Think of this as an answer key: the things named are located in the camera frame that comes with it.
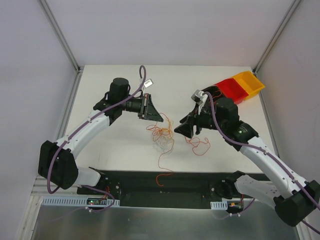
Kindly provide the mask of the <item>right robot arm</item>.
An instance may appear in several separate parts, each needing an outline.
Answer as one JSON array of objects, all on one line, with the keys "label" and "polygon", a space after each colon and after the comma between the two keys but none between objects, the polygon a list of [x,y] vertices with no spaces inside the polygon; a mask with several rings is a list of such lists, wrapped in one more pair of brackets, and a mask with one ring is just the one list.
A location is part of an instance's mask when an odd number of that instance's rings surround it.
[{"label": "right robot arm", "polygon": [[240,120],[238,106],[231,98],[212,100],[207,94],[192,96],[194,109],[174,129],[187,138],[198,135],[202,129],[217,130],[224,140],[251,160],[273,186],[254,180],[245,173],[225,184],[230,197],[239,194],[251,196],[275,210],[278,217],[290,227],[304,223],[305,218],[320,207],[320,185],[307,181],[289,168],[264,143],[258,132]]}]

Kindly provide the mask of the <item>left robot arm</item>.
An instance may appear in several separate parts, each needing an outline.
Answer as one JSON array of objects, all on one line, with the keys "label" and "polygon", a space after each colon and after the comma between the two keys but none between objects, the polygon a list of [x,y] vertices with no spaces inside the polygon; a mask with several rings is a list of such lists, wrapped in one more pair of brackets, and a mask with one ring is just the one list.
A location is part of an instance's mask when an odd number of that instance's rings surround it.
[{"label": "left robot arm", "polygon": [[142,80],[137,93],[130,94],[129,81],[115,78],[109,91],[82,123],[55,142],[47,140],[41,145],[38,174],[46,178],[48,184],[53,183],[63,190],[73,185],[87,185],[94,194],[102,194],[106,183],[101,174],[91,168],[78,167],[76,159],[83,148],[123,112],[136,113],[141,120],[163,122],[151,95],[145,92],[152,84],[151,79]]}]

